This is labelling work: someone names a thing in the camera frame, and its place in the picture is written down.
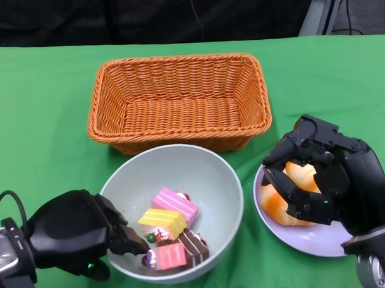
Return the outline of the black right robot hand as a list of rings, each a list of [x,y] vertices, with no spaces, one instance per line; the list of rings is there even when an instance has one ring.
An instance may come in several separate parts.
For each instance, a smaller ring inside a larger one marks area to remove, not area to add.
[[[319,192],[299,187],[283,173],[287,162],[312,165]],[[373,149],[339,127],[302,115],[263,160],[264,174],[296,219],[341,222],[353,236],[385,226],[385,173]]]

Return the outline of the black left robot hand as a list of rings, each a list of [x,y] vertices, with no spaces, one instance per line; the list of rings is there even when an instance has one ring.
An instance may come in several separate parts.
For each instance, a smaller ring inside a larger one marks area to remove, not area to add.
[[[102,260],[107,252],[144,255],[149,250],[110,200],[84,189],[42,205],[29,218],[27,230],[37,268],[59,268],[99,281],[110,278]]]

